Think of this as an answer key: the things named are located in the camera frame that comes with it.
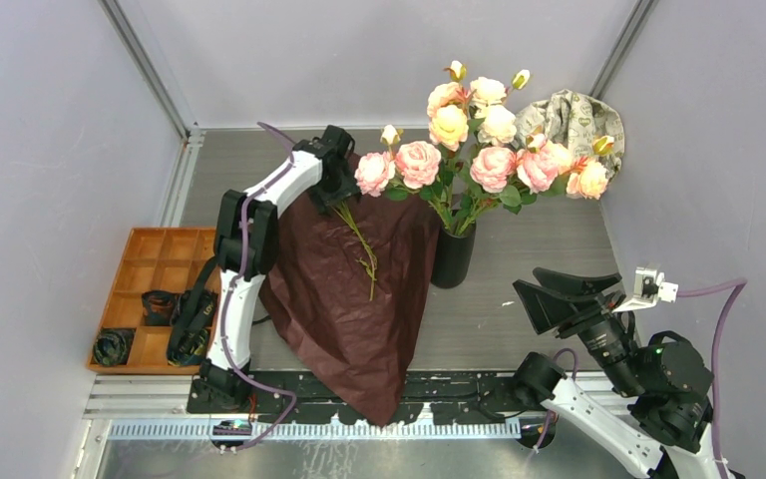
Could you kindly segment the large pink rose stem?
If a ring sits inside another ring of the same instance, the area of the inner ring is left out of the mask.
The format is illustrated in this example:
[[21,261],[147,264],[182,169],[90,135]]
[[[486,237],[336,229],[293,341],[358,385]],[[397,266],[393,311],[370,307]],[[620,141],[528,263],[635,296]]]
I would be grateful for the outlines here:
[[566,170],[564,151],[555,152],[554,146],[541,134],[522,148],[477,146],[470,166],[471,178],[483,192],[476,222],[495,209],[517,215],[549,192]]

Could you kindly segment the peach orange rose stem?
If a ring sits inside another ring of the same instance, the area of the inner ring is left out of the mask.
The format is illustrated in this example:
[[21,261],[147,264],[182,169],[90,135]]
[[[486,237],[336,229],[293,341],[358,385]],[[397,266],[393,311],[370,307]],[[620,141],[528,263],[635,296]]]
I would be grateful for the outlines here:
[[467,68],[454,60],[445,71],[450,81],[435,87],[428,97],[429,139],[438,159],[428,168],[432,176],[424,198],[446,232],[462,236],[476,222],[483,192],[471,178],[473,153],[466,147],[473,134],[470,92],[465,85]]

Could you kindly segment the cream peach rose stem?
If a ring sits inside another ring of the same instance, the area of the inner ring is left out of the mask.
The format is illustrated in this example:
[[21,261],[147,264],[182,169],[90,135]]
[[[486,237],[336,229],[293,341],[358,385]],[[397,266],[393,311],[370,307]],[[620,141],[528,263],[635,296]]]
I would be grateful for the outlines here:
[[513,112],[507,101],[530,78],[528,70],[509,84],[480,76],[466,88],[476,129],[459,205],[469,220],[495,208],[516,214],[541,196],[597,201],[621,170],[626,137],[617,109],[561,90]]

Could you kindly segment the black gold-lettered ribbon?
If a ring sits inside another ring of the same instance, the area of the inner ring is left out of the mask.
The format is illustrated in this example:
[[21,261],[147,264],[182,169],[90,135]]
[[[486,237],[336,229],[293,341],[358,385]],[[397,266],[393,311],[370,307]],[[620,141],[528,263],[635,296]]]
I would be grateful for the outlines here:
[[218,295],[207,287],[207,282],[216,266],[217,259],[214,256],[204,264],[192,288],[183,294],[172,331],[198,332],[212,326]]

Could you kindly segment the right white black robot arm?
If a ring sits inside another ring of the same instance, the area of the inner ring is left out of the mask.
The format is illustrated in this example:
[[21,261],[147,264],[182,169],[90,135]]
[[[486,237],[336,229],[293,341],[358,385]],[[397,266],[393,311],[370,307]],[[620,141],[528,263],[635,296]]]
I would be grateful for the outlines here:
[[640,266],[631,293],[617,289],[618,273],[578,276],[543,267],[534,282],[513,288],[534,331],[577,337],[600,366],[614,393],[631,399],[627,423],[585,392],[573,375],[531,352],[513,376],[526,409],[544,409],[594,440],[634,478],[737,478],[720,451],[714,408],[717,366],[707,365],[692,342],[672,331],[648,344],[635,338],[635,314],[682,296],[655,265]]

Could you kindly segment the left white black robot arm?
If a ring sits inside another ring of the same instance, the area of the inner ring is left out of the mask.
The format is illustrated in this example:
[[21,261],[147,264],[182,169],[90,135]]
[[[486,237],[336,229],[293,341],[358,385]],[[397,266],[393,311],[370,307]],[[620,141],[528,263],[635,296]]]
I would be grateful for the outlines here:
[[280,252],[280,216],[304,195],[326,212],[359,193],[349,171],[355,141],[346,130],[329,125],[317,137],[293,142],[270,125],[263,128],[283,140],[286,158],[256,185],[221,199],[213,247],[221,286],[216,326],[191,383],[189,413],[240,412],[253,389],[266,388],[248,374],[250,336],[259,290]]

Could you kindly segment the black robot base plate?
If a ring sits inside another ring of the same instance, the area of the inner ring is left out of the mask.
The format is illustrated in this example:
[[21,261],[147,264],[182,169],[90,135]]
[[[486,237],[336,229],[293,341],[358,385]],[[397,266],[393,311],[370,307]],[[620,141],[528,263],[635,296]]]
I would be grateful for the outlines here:
[[[373,380],[370,389],[343,395],[309,371],[254,371],[249,376],[295,394],[296,403],[285,424],[317,425],[336,418],[344,425],[361,420],[372,425],[407,425],[415,423],[428,406],[433,425],[484,425],[545,410],[511,371],[409,371],[402,382]],[[238,377],[210,385],[198,376],[191,382],[186,412],[242,414],[271,423],[289,401]]]

